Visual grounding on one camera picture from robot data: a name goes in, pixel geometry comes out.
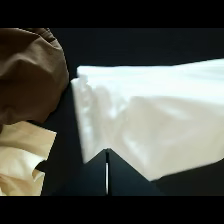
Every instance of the cloth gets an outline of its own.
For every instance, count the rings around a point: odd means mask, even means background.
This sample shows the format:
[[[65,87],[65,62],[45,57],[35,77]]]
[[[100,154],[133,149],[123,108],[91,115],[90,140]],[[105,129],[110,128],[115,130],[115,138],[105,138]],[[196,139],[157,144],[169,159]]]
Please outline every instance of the cloth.
[[[39,196],[44,173],[35,169],[47,160],[56,133],[28,122],[4,125],[0,135],[0,196]]]
[[[63,49],[48,28],[0,28],[0,125],[44,122],[68,84]]]
[[[148,180],[224,157],[224,60],[81,66],[72,80],[84,162],[112,148]]]

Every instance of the black background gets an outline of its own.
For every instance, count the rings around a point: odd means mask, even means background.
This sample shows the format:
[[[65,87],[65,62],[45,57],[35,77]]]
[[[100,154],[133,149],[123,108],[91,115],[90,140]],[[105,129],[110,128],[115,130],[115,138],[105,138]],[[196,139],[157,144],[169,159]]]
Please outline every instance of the black background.
[[[176,65],[224,58],[224,28],[50,28],[62,45],[70,73],[80,65]],[[57,132],[42,195],[61,188],[82,165],[71,86],[40,125]],[[169,195],[224,194],[224,162],[161,178]]]

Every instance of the white cloth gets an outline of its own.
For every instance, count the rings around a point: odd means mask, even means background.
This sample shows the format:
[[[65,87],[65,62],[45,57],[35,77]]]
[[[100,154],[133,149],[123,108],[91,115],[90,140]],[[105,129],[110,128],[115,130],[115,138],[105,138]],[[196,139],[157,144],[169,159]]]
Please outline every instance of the white cloth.
[[[84,162],[112,148],[148,180],[224,157],[224,60],[78,68]]]
[[[39,196],[44,173],[35,169],[47,160],[56,133],[28,122],[4,125],[0,134],[0,196]]]

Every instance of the brown fabric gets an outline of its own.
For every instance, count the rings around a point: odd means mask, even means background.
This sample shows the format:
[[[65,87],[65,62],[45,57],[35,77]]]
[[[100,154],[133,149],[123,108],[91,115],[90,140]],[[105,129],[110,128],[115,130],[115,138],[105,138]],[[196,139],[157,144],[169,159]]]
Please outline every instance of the brown fabric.
[[[67,84],[63,49],[49,29],[0,28],[0,126],[44,122]]]

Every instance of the black table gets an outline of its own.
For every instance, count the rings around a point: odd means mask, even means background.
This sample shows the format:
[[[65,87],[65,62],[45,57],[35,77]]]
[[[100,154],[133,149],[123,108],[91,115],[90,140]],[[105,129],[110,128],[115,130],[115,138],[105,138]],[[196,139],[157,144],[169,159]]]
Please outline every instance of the black table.
[[[223,28],[51,28],[70,80],[79,65],[176,65],[224,58]],[[57,132],[42,195],[52,195],[83,166],[71,86],[39,126]],[[168,195],[224,195],[224,161],[155,181]]]

